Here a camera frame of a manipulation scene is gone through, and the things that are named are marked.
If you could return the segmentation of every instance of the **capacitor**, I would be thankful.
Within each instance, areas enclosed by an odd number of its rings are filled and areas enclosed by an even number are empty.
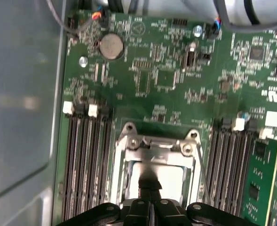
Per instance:
[[[124,42],[114,33],[105,35],[99,43],[99,51],[107,60],[115,60],[124,54]]]
[[[240,111],[237,113],[237,117],[240,119],[244,119],[245,123],[250,120],[250,114],[248,112]]]

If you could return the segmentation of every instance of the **integrated circuit chip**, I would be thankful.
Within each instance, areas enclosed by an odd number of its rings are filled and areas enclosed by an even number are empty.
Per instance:
[[[262,142],[255,142],[254,152],[257,156],[264,158],[266,153],[266,144]]]
[[[228,92],[230,90],[230,82],[222,81],[220,88],[222,92]]]
[[[249,186],[249,196],[256,201],[259,199],[259,189],[253,184],[250,184]]]
[[[249,59],[262,61],[264,59],[264,52],[265,52],[265,49],[262,46],[251,46]]]
[[[174,71],[159,70],[155,83],[159,88],[174,89],[175,88]]]
[[[165,115],[164,114],[159,114],[158,115],[158,121],[159,122],[164,122],[165,121]]]

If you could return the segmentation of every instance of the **white label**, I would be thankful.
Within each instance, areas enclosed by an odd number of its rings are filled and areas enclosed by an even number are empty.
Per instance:
[[[269,90],[262,90],[261,95],[267,97],[267,101],[277,103],[277,87],[269,87]]]
[[[267,111],[265,126],[277,127],[277,112]]]

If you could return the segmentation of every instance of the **metal socket frame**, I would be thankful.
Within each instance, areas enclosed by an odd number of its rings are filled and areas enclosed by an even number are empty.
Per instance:
[[[176,199],[184,207],[197,202],[201,178],[197,145],[200,145],[200,134],[196,129],[179,140],[139,135],[135,124],[127,122],[115,144],[111,202],[121,205],[125,199],[138,198],[141,177],[156,177],[162,185],[170,184],[169,194],[181,191],[177,199],[177,194],[162,195],[163,198]]]

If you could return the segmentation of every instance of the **black connector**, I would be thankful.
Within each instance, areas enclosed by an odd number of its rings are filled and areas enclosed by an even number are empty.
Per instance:
[[[220,29],[217,24],[207,24],[205,28],[205,36],[207,39],[214,40],[219,36]]]
[[[102,16],[98,19],[99,25],[101,28],[107,29],[109,26],[109,11],[102,8],[101,14]]]

